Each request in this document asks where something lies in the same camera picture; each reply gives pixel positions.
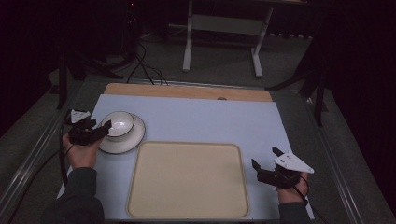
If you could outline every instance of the saucer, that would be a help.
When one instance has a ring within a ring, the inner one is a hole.
[[[137,115],[131,115],[134,117],[134,128],[131,133],[129,133],[128,138],[123,141],[115,142],[108,140],[106,136],[99,145],[100,149],[112,154],[123,153],[133,149],[142,141],[146,132],[145,123]]]

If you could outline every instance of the tray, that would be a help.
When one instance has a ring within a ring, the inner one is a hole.
[[[127,211],[131,217],[142,218],[244,217],[248,196],[239,147],[141,144]]]

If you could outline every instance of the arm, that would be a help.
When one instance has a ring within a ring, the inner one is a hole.
[[[304,179],[308,178],[307,173],[302,173]],[[296,185],[297,189],[306,195],[308,186],[304,181]],[[306,212],[306,208],[301,196],[294,189],[276,189],[279,199],[279,214],[281,224],[306,224],[311,223],[311,219]]]
[[[73,146],[66,134],[65,148],[70,148],[67,157],[73,167],[64,194],[51,203],[41,219],[41,223],[104,223],[105,215],[96,193],[96,171],[92,169],[96,161],[96,150],[101,143],[89,146]]]

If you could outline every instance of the white bowl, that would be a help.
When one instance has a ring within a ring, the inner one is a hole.
[[[116,111],[108,114],[103,119],[101,125],[111,120],[111,128],[106,136],[110,141],[122,141],[134,128],[134,117],[125,111]]]

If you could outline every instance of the dark sleeve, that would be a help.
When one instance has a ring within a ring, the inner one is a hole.
[[[104,223],[105,215],[96,194],[96,171],[77,168],[68,177],[64,194],[43,213],[41,223]]]
[[[303,203],[282,203],[278,208],[281,224],[312,223]]]

